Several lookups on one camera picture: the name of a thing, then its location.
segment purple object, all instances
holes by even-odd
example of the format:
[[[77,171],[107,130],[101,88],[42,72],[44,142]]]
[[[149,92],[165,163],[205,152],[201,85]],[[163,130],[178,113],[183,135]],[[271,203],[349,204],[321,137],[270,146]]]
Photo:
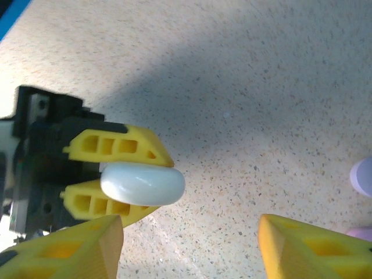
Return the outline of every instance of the purple object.
[[[372,157],[357,162],[350,171],[354,189],[372,198]]]
[[[360,238],[372,242],[372,227],[353,228],[346,233],[351,237]]]

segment blue edge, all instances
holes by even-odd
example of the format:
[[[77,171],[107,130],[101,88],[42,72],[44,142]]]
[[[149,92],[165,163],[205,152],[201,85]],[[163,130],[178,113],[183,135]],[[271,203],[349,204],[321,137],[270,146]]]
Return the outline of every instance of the blue edge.
[[[12,4],[0,18],[0,42],[30,2],[31,0],[13,0]]]

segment speckled countertop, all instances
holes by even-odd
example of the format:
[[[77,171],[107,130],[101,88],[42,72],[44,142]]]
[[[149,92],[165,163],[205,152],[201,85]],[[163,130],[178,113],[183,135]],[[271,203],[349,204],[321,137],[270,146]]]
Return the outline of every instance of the speckled countertop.
[[[33,84],[160,135],[187,191],[125,230],[119,278],[264,278],[263,213],[372,223],[372,4],[34,0],[0,46],[1,116]]]

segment yellow plastic block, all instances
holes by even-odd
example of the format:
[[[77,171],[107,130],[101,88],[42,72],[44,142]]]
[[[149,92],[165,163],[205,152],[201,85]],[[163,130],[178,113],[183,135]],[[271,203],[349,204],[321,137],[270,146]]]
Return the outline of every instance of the yellow plastic block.
[[[114,279],[123,245],[120,217],[105,216],[10,247],[2,279]]]
[[[259,245],[268,279],[370,279],[372,242],[264,214]]]
[[[149,129],[126,125],[128,133],[84,130],[63,148],[70,160],[84,162],[133,162],[173,167],[160,139]]]
[[[61,193],[61,198],[65,208],[77,220],[91,220],[104,215],[118,214],[123,227],[141,220],[159,208],[114,201],[102,192],[99,180],[67,186]]]

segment white soap bar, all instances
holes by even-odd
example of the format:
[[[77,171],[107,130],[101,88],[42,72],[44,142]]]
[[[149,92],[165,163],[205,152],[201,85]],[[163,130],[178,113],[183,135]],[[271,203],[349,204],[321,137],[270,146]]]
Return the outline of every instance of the white soap bar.
[[[185,178],[171,167],[138,163],[110,163],[101,175],[101,188],[108,197],[141,206],[177,202],[185,191]]]

